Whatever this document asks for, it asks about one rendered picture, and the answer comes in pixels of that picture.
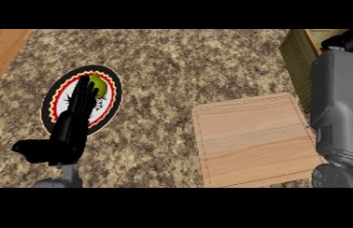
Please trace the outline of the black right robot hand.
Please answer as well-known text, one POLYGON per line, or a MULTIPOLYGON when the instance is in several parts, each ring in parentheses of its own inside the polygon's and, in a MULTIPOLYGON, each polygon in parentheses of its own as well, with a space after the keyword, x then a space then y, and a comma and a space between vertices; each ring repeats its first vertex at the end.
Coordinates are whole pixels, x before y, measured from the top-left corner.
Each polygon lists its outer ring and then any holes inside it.
POLYGON ((324 50, 341 48, 345 51, 353 51, 353 29, 346 30, 339 35, 326 38, 321 42, 321 48, 324 50))

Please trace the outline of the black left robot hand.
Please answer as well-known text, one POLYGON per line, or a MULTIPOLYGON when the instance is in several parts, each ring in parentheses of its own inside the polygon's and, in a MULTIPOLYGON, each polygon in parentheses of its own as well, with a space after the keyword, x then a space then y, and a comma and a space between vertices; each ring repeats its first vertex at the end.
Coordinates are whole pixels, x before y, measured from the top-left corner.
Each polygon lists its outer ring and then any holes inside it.
POLYGON ((30 164, 75 164, 85 148, 88 118, 95 103, 97 88, 89 77, 82 76, 75 84, 67 109, 60 113, 48 139, 19 140, 11 150, 20 153, 30 164))

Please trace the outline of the olive green wicker basket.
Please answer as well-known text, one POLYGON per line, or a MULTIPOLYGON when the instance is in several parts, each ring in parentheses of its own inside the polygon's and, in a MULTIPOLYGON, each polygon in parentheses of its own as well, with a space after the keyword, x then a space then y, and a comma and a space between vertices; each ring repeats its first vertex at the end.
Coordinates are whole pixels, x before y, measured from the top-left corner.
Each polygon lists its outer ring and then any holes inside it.
POLYGON ((326 100, 353 111, 353 51, 321 48, 330 36, 349 29, 290 29, 280 43, 280 56, 305 113, 326 100))

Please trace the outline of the pale wooden cutting board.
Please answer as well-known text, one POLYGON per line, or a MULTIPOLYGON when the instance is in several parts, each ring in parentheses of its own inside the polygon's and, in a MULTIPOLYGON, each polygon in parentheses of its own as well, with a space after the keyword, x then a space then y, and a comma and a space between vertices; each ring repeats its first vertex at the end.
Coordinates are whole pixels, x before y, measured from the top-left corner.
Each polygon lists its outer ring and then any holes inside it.
POLYGON ((323 163, 289 93, 197 105, 191 120, 206 188, 261 187, 308 178, 323 163))

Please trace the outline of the black red white oval plate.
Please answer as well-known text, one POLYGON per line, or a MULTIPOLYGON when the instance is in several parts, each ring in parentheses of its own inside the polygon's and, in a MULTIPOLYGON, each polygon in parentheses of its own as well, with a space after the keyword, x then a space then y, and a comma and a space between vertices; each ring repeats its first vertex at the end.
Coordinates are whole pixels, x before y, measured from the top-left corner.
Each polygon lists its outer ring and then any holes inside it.
POLYGON ((67 109, 72 90, 81 76, 97 75, 106 84, 106 93, 95 100, 92 113, 88 122, 88 135, 92 135, 109 123, 118 111, 120 102, 120 81, 115 71, 101 65, 85 65, 75 68, 54 82, 44 96, 41 106, 41 122, 47 130, 51 132, 57 116, 67 109))

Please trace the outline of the green pear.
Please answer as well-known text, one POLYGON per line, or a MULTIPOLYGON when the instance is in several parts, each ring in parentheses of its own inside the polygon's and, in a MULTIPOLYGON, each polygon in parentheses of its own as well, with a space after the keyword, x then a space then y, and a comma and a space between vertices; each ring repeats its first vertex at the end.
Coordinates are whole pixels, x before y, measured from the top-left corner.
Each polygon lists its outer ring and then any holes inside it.
POLYGON ((92 74, 89 77, 92 86, 97 88, 95 98, 100 99, 104 97, 107 91, 107 84, 97 74, 92 74))

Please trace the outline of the brown wooden panel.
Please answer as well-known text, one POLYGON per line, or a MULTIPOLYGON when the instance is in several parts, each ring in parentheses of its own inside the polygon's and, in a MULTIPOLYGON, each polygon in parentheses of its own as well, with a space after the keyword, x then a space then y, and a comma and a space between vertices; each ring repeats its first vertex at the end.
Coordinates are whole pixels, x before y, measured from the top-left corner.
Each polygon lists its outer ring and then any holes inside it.
POLYGON ((0 29, 0 78, 2 77, 17 51, 27 40, 30 29, 0 29))

